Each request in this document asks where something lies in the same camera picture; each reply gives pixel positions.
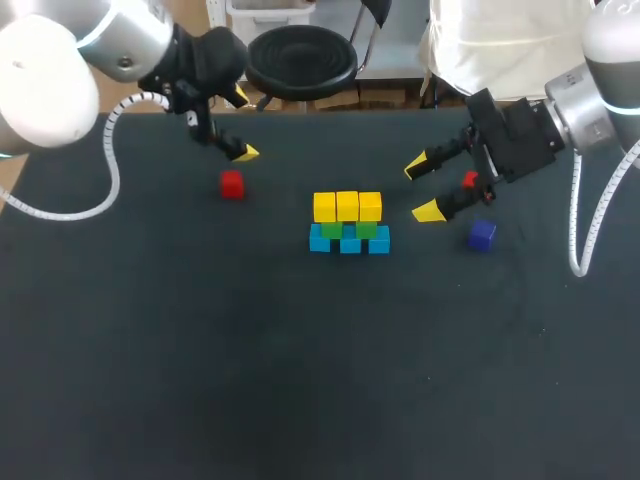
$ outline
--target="chair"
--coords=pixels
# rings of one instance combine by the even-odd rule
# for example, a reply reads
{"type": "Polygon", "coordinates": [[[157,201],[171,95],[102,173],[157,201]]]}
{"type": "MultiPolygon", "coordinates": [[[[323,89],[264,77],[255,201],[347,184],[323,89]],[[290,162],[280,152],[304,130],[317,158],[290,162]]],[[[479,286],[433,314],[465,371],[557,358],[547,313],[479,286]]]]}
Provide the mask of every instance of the chair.
{"type": "Polygon", "coordinates": [[[310,102],[331,97],[352,84],[369,64],[391,1],[361,0],[362,7],[349,41],[326,28],[288,25],[265,32],[251,42],[247,80],[265,94],[258,110],[263,110],[273,98],[310,102]],[[358,65],[353,42],[366,9],[376,25],[364,61],[358,65]]]}

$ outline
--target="white bag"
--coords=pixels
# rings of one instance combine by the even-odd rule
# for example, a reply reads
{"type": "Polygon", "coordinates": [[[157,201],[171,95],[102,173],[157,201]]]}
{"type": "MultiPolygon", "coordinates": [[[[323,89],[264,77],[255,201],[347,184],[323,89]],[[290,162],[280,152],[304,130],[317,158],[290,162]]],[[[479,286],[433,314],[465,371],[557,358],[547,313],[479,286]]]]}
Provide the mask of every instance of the white bag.
{"type": "Polygon", "coordinates": [[[540,99],[551,79],[584,62],[593,0],[431,0],[420,47],[427,71],[465,95],[540,99]]]}

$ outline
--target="cyan cube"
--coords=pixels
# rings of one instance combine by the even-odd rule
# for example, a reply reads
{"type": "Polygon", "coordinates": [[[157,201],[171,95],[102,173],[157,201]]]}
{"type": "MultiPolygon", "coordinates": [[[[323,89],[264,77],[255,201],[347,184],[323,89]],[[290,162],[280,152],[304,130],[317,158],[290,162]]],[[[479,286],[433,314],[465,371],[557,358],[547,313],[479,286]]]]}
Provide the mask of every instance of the cyan cube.
{"type": "Polygon", "coordinates": [[[386,225],[379,226],[376,238],[369,240],[369,255],[389,255],[391,253],[391,231],[386,225]]]}
{"type": "Polygon", "coordinates": [[[309,250],[315,253],[330,253],[331,240],[322,236],[322,226],[318,223],[311,224],[309,233],[309,250]]]}
{"type": "Polygon", "coordinates": [[[487,253],[493,245],[496,226],[491,222],[476,220],[469,236],[469,247],[477,252],[487,253]]]}
{"type": "Polygon", "coordinates": [[[340,240],[340,253],[353,255],[362,253],[362,240],[356,237],[355,225],[345,225],[340,240]]]}

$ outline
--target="wooden floor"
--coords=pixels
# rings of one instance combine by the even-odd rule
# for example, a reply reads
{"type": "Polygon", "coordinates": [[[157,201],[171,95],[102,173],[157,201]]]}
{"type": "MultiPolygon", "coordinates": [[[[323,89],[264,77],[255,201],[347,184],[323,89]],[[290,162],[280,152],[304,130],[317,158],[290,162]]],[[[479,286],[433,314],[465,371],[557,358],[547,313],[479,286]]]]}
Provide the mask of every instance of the wooden floor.
{"type": "MultiPolygon", "coordinates": [[[[190,33],[201,35],[209,27],[209,16],[205,0],[165,0],[169,10],[174,15],[177,23],[182,25],[190,33]]],[[[138,92],[135,84],[122,85],[110,80],[100,72],[95,72],[95,77],[100,89],[100,108],[102,112],[109,112],[124,97],[138,92]]],[[[156,111],[153,105],[141,104],[132,109],[132,112],[156,111]]],[[[24,167],[27,157],[14,158],[0,161],[0,185],[11,190],[15,186],[20,172],[24,167]]]]}

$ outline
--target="black table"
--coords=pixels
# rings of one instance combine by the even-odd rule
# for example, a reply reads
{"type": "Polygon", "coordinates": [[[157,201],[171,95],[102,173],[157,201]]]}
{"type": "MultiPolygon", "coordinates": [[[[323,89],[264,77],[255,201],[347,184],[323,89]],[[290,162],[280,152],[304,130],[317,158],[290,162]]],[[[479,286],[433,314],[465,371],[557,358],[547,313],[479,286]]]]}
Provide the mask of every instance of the black table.
{"type": "MultiPolygon", "coordinates": [[[[404,166],[466,121],[225,116],[263,154],[238,204],[181,120],[125,118],[112,210],[0,218],[0,478],[637,477],[638,173],[577,280],[570,156],[491,208],[415,222],[471,160],[415,184],[404,166]],[[342,189],[382,192],[391,256],[308,252],[313,192],[342,189]],[[498,225],[491,254],[465,247],[477,217],[498,225]]],[[[97,204],[100,136],[34,156],[16,195],[97,204]]],[[[586,162],[583,239],[618,161],[586,162]]]]}

